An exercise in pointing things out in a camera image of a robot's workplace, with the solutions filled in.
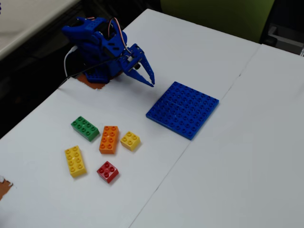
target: green chair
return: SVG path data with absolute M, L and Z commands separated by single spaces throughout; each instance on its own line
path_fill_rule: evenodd
M 259 42 L 275 0 L 161 0 L 164 13 Z

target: wire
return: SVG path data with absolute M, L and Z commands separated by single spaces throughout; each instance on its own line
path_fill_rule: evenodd
M 117 26 L 118 26 L 119 33 L 120 33 L 120 38 L 122 39 L 124 48 L 125 48 L 130 54 L 132 54 L 132 52 L 127 48 L 127 46 L 126 46 L 126 44 L 125 44 L 125 42 L 124 42 L 123 33 L 122 33 L 122 30 L 121 30 L 120 25 L 119 25 L 119 23 L 118 23 L 118 20 L 117 20 L 116 18 L 112 18 L 112 19 L 109 21 L 109 25 L 108 25 L 108 37 L 110 37 L 110 25 L 111 25 L 111 22 L 112 22 L 113 19 L 115 20 L 115 22 L 116 22 L 116 24 L 117 24 Z
M 96 64 L 96 65 L 94 65 L 94 66 L 91 66 L 91 67 L 89 67 L 89 68 L 87 68 L 87 69 L 85 69 L 85 70 L 83 70 L 83 71 L 80 71 L 80 72 L 78 72 L 78 73 L 76 73 L 76 74 L 74 74 L 74 75 L 66 76 L 66 78 L 65 78 L 65 79 L 63 80 L 63 82 L 58 86 L 58 88 L 61 87 L 62 84 L 64 84 L 69 78 L 71 78 L 71 77 L 73 77 L 73 76 L 76 76 L 76 75 L 79 75 L 79 74 L 81 74 L 81 73 L 83 73 L 83 72 L 85 72 L 85 71 L 87 71 L 87 70 L 90 70 L 90 69 L 92 69 L 92 68 L 95 68 L 95 67 L 97 67 L 97 66 L 100 66 L 100 65 L 102 65 L 102 64 L 105 64 L 105 63 L 107 63 L 107 62 L 110 62 L 110 61 L 113 61 L 113 60 L 118 60 L 120 57 L 121 57 L 121 56 L 116 57 L 116 58 L 108 59 L 108 60 L 106 60 L 106 61 L 104 61 L 104 62 L 101 62 L 101 63 L 98 63 L 98 64 Z
M 69 50 L 69 52 L 66 54 L 66 56 L 65 56 L 65 59 L 63 60 L 63 66 L 64 66 L 64 68 L 65 68 L 65 74 L 66 74 L 66 77 L 67 77 L 67 65 L 66 65 L 66 60 L 67 60 L 67 56 L 69 55 L 69 54 L 71 54 L 72 52 L 74 52 L 74 51 L 76 51 L 77 50 L 77 46 L 73 46 L 72 48 L 71 48 L 71 50 Z

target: white table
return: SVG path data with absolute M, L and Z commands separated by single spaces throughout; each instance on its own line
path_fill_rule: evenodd
M 262 46 L 131 228 L 304 227 L 303 72 Z
M 79 0 L 2 0 L 0 60 Z
M 152 10 L 125 32 L 129 45 L 145 51 L 155 87 L 125 75 L 102 90 L 70 79 L 5 135 L 0 175 L 14 186 L 0 202 L 1 228 L 128 228 L 190 143 L 145 114 L 175 80 L 221 100 L 259 48 Z M 80 115 L 101 132 L 117 125 L 119 138 L 132 131 L 142 144 L 135 152 L 118 144 L 116 155 L 101 155 L 100 137 L 90 143 L 70 126 Z M 75 180 L 64 155 L 74 145 L 88 170 Z M 120 172 L 111 184 L 96 173 L 105 161 Z

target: robotic arm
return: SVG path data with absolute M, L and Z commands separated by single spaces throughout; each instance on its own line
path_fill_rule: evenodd
M 151 87 L 155 84 L 154 73 L 144 51 L 137 44 L 126 46 L 127 35 L 121 31 L 116 18 L 108 22 L 104 18 L 77 17 L 77 21 L 64 26 L 62 32 L 78 47 L 87 65 L 104 63 L 85 72 L 89 82 L 108 83 L 111 77 L 123 71 Z M 137 72 L 140 64 L 152 84 Z

